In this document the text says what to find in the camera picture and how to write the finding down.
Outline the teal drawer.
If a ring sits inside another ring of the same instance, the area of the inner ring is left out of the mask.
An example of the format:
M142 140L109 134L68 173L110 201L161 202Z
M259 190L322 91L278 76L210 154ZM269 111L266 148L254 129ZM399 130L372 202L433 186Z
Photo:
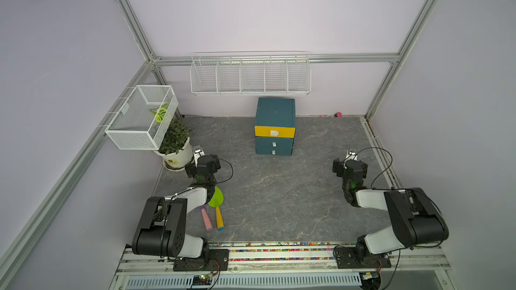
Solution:
M278 138L278 137L261 137L255 138L255 143L258 148L287 148L292 149L294 146L294 138Z
M257 154L267 154L273 156L291 156L293 148L256 148Z

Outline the teal bottom drawer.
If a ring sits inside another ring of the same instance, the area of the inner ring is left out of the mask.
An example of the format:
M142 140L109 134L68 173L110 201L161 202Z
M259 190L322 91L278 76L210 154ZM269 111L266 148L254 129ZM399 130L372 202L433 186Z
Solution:
M291 156L293 148L256 148L257 154L267 154L273 156Z

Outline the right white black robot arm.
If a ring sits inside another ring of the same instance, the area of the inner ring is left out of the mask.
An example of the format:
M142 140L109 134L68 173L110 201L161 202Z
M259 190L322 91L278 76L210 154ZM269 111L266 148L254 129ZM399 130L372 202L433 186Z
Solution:
M438 206L420 188L374 189L364 185L368 164L348 157L336 158L332 172L342 178L345 200L355 208L388 213L390 225L360 236L353 255L356 259L379 256L420 245L438 247L450 231Z

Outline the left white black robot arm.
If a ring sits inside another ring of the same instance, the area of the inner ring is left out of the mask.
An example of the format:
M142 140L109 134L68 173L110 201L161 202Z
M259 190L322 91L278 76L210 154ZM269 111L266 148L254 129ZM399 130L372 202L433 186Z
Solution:
M132 240L132 252L175 259L203 257L207 241L186 233L186 218L214 198L214 174L219 169L220 161L215 154L201 156L187 166L188 176L194 179L189 187L172 196L148 198Z

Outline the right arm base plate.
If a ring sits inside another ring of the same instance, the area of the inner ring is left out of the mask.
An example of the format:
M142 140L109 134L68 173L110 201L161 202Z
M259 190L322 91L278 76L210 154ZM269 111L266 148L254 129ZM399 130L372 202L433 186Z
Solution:
M337 245L333 256L338 269L376 269L391 268L392 263L387 254L372 255L365 249Z

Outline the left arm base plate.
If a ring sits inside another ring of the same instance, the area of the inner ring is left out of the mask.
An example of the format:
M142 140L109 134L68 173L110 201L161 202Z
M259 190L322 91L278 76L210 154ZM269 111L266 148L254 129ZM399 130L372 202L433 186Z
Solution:
M229 250L208 249L198 258L182 257L174 260L173 270L175 272L227 271L229 262Z

